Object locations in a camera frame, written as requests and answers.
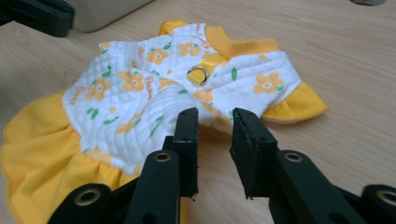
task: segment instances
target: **white quilted fabric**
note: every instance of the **white quilted fabric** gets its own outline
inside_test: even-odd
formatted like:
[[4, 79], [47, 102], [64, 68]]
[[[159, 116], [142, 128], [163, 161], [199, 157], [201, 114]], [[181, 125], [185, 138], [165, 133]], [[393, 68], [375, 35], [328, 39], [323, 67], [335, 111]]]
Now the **white quilted fabric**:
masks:
[[201, 124], [230, 133], [235, 107], [260, 116], [301, 83], [286, 53], [274, 51], [234, 57], [218, 65], [203, 87], [193, 85], [187, 71], [217, 53], [207, 45], [204, 24], [99, 47], [64, 94], [64, 109], [81, 150], [126, 174], [140, 172], [147, 155], [162, 148], [180, 111], [197, 107]]

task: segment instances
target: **wood grain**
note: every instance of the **wood grain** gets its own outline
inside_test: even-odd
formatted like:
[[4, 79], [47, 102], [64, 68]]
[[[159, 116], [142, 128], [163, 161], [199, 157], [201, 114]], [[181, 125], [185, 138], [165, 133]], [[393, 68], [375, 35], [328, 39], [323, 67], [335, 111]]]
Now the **wood grain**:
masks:
[[[334, 185], [356, 194], [369, 184], [396, 186], [395, 11], [395, 1], [156, 0], [100, 31], [73, 30], [67, 38], [11, 22], [0, 27], [0, 129], [34, 99], [71, 85], [100, 42], [153, 37], [164, 20], [205, 22], [232, 38], [276, 38], [329, 106], [297, 125], [267, 123], [281, 148], [305, 153]], [[266, 199], [245, 200], [230, 139], [201, 130], [200, 193], [188, 201], [190, 223], [273, 223]], [[13, 223], [0, 183], [0, 223]]]

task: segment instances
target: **beige container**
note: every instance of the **beige container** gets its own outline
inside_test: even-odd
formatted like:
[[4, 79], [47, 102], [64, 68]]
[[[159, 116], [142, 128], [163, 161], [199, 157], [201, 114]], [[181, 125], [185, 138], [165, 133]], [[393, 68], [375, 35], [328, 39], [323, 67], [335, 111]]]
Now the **beige container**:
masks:
[[73, 28], [91, 32], [137, 10], [153, 0], [65, 0], [75, 9]]

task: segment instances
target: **metal ring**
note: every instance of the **metal ring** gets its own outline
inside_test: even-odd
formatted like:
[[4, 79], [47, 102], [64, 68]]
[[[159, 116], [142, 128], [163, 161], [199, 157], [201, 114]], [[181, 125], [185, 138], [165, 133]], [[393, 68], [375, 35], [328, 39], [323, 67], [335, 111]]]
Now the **metal ring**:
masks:
[[172, 156], [169, 153], [165, 152], [160, 152], [154, 156], [155, 161], [163, 162], [163, 161], [169, 161], [172, 158]]
[[98, 201], [101, 194], [99, 189], [84, 189], [84, 191], [76, 196], [75, 204], [78, 206], [90, 205]]
[[299, 154], [297, 153], [293, 153], [293, 152], [288, 152], [284, 155], [285, 159], [288, 161], [293, 161], [293, 162], [300, 162], [303, 160], [303, 157], [301, 157]]
[[207, 77], [209, 76], [209, 74], [207, 73], [206, 68], [204, 68], [204, 67], [201, 66], [201, 65], [195, 65], [195, 66], [193, 66], [192, 68], [189, 69], [189, 71], [187, 72], [187, 76], [188, 76], [189, 73], [192, 72], [194, 69], [200, 69], [200, 70], [204, 71], [204, 73], [205, 73], [205, 79], [204, 79], [204, 81], [202, 81], [202, 82], [199, 84], [200, 86], [203, 86], [203, 85], [206, 83]]
[[396, 206], [396, 201], [389, 198], [389, 196], [396, 198], [395, 192], [389, 190], [379, 190], [376, 192], [376, 196], [378, 196], [378, 198], [384, 201], [385, 203]]

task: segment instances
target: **dress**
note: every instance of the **dress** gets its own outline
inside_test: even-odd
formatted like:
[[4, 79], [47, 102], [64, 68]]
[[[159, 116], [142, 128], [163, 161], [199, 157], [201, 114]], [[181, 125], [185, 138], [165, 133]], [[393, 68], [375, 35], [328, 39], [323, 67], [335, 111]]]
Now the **dress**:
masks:
[[166, 21], [149, 40], [100, 44], [72, 87], [7, 125], [0, 160], [14, 216], [43, 223], [81, 185], [116, 189], [136, 178], [191, 107], [200, 124], [227, 133], [235, 107], [279, 123], [327, 109], [275, 40], [231, 40], [220, 27]]

